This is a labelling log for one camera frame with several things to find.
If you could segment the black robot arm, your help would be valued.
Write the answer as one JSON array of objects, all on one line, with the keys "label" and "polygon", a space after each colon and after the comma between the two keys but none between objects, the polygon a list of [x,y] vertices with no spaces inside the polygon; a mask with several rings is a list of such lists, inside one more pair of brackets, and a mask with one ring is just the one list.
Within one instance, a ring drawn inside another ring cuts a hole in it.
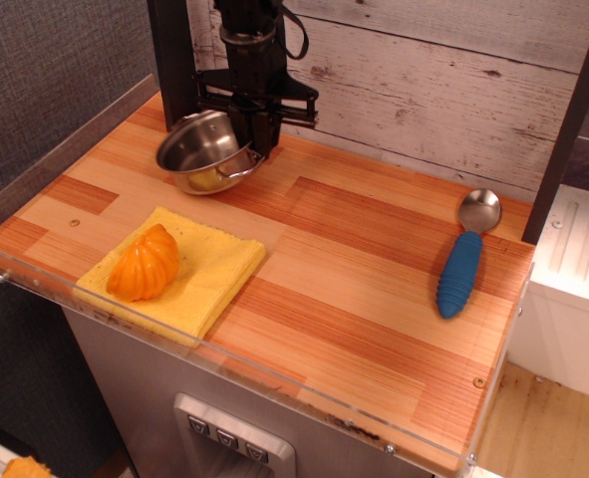
[{"label": "black robot arm", "polygon": [[[319,93],[290,76],[289,60],[303,59],[309,37],[281,1],[216,1],[227,67],[197,72],[197,104],[228,115],[237,141],[267,158],[283,123],[313,128]],[[303,32],[300,52],[287,48],[285,21]]]}]

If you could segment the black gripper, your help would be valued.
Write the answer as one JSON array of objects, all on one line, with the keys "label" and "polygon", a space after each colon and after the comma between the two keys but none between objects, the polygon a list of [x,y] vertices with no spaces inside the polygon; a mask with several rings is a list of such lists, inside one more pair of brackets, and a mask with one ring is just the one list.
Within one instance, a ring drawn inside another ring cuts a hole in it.
[{"label": "black gripper", "polygon": [[318,91],[292,78],[292,57],[284,31],[219,31],[227,53],[226,69],[194,75],[197,102],[207,110],[227,111],[240,145],[250,145],[268,159],[278,145],[281,122],[315,127]]}]

